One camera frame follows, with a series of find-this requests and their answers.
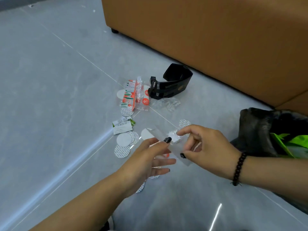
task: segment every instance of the person's left hand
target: person's left hand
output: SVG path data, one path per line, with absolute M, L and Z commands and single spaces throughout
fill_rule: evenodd
M 133 195 L 149 177 L 170 172 L 169 168 L 154 167 L 176 163 L 176 159 L 155 159 L 158 155 L 170 153 L 168 150 L 169 143 L 157 142 L 156 138 L 144 140 L 116 172 L 124 185 L 125 197 Z

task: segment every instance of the person's right hand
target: person's right hand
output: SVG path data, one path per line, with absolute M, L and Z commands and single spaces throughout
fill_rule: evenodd
M 241 153 L 220 131 L 190 125 L 176 134 L 179 136 L 190 134 L 183 149 L 187 159 L 217 176 L 233 178 Z

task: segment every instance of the black sofa leg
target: black sofa leg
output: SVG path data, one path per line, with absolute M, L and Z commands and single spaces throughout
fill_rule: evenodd
M 115 30 L 115 29 L 113 29 L 113 28 L 111 28 L 111 32 L 112 32 L 112 33 L 115 33 L 115 34 L 118 34 L 118 33 L 119 33 L 119 31 L 117 31 L 117 30 Z

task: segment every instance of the fingernail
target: fingernail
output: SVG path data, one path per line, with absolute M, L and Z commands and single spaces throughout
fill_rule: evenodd
M 165 143 L 170 143 L 170 142 L 171 142 L 171 140 L 172 140 L 172 138 L 171 138 L 171 137 L 167 137 L 167 138 L 165 138 L 165 139 L 164 139 L 164 142 L 165 142 Z

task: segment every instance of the hand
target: hand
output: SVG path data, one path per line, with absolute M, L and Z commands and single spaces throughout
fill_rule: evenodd
M 155 159 L 158 155 L 170 153 L 169 143 L 157 142 L 156 138 L 144 140 L 116 172 L 124 185 L 125 197 L 133 195 L 149 177 L 170 172 L 169 168 L 154 167 L 176 163 L 176 159 Z
M 187 159 L 217 176 L 233 178 L 241 153 L 220 131 L 190 125 L 177 132 L 179 136 L 185 134 L 190 134 L 183 149 Z

